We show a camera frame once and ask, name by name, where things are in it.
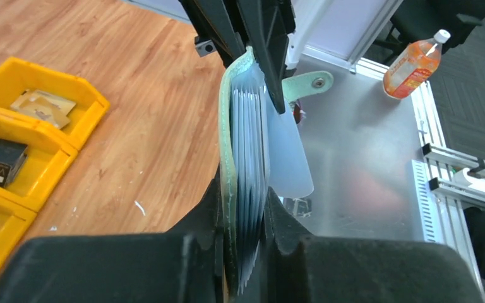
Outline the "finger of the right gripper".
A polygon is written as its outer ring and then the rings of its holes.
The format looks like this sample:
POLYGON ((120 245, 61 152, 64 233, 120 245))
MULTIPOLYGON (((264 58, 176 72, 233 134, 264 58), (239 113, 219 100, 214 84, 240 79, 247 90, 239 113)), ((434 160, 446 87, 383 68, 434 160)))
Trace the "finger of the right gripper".
POLYGON ((262 70, 272 104, 279 114, 285 112, 282 79, 289 46, 288 34, 296 24, 289 0, 237 1, 249 44, 262 70))
POLYGON ((236 1, 181 0, 180 3, 199 38, 213 42, 225 67, 245 53, 236 1))

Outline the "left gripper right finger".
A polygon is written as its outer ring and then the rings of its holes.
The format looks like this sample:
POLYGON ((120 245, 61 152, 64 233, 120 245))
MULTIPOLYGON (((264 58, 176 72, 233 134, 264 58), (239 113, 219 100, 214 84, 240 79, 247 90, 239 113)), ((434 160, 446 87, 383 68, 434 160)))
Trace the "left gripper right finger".
POLYGON ((269 190, 265 302, 482 302, 464 260, 435 243, 321 237, 269 190))

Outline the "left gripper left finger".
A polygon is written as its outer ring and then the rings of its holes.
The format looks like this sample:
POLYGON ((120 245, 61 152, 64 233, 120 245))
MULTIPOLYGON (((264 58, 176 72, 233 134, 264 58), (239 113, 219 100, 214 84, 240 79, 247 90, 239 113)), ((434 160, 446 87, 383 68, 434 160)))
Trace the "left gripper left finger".
POLYGON ((222 302, 220 177, 162 233, 36 237, 0 277, 0 302, 222 302))

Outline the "green card holder wallet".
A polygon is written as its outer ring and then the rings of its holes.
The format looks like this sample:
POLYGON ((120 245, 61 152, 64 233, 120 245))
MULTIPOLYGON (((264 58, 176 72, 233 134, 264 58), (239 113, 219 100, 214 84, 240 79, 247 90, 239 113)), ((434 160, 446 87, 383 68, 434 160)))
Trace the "green card holder wallet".
POLYGON ((226 69, 219 90, 220 194, 224 218, 227 291, 243 294, 264 230, 270 191, 303 198, 314 190, 308 161, 292 112, 300 98, 327 92, 334 79, 313 71, 283 79, 277 112, 264 72, 248 47, 226 69))

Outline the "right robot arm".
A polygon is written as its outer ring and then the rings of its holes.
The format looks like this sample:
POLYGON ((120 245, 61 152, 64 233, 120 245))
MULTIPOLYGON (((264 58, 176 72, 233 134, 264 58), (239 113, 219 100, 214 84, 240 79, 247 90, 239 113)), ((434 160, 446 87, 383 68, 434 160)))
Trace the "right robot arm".
POLYGON ((225 67, 252 47, 275 109, 283 114, 281 81, 293 74, 331 1, 189 0, 181 5, 197 41, 211 41, 225 67))

